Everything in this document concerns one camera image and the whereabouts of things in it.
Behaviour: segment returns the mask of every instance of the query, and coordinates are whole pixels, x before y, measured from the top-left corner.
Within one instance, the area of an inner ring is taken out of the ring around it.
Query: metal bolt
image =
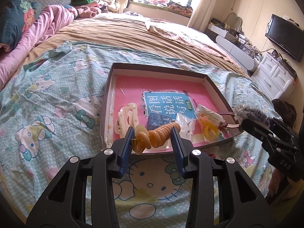
[[[103,151],[103,153],[105,155],[111,155],[113,153],[113,150],[112,149],[106,149],[106,150]]]
[[[70,158],[71,163],[76,163],[77,161],[78,161],[78,157],[76,157],[76,156]]]
[[[201,155],[201,151],[200,150],[198,150],[198,149],[194,149],[194,150],[192,150],[192,154],[194,154],[194,155],[196,155],[196,156],[198,156],[198,155]]]
[[[229,164],[233,164],[235,162],[234,158],[227,158],[226,161],[229,163]]]

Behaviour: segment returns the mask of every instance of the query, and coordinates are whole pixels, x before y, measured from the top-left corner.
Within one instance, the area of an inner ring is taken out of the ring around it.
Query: television screen
[[[273,14],[265,36],[298,62],[301,61],[304,54],[304,32],[299,27]]]

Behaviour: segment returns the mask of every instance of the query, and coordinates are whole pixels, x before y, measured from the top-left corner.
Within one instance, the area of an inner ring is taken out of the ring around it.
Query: box
[[[222,115],[229,124],[238,124],[232,116],[233,111],[226,99],[211,79],[200,73],[180,69],[142,64],[113,63],[104,92],[100,137],[103,148],[110,148],[119,139],[114,126],[121,107],[136,103],[139,124],[146,127],[151,112],[171,115],[183,114],[194,119],[195,108],[201,104]],[[208,143],[202,136],[199,123],[195,123],[192,143],[196,148],[218,146],[232,141],[243,132],[241,127],[229,128],[220,133],[221,138]],[[144,154],[172,152],[170,140],[159,148],[145,150]]]

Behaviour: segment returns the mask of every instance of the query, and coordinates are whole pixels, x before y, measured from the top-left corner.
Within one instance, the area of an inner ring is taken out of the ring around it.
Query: polka dot fabric
[[[232,108],[245,103],[279,117],[271,101],[244,76],[126,48],[65,42],[25,65],[0,92],[0,191],[25,216],[71,156],[89,158],[100,152],[100,108],[114,62],[204,73]],[[234,157],[266,195],[273,167],[260,141],[244,132],[206,152],[221,159]],[[132,156],[124,178],[113,181],[120,227],[185,227],[192,181],[179,175],[173,157]],[[215,219],[216,186],[215,180]],[[86,200],[88,214],[90,182]]]

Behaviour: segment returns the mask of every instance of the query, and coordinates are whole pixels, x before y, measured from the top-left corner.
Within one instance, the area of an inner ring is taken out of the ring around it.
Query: bed
[[[77,113],[79,103],[93,113],[101,106],[113,62],[204,73],[232,108],[246,103],[279,117],[241,67],[200,32],[121,14],[75,20],[35,47],[0,92],[0,191],[23,221],[71,156],[93,157],[101,150],[98,117],[90,128]],[[205,151],[234,157],[267,194],[273,167],[260,141],[244,132]],[[192,181],[172,176],[173,156],[132,156],[131,162],[129,173],[113,184],[120,227],[185,227]],[[149,187],[151,178],[155,188]],[[215,222],[217,194],[215,187]],[[89,213],[90,182],[86,199]]]

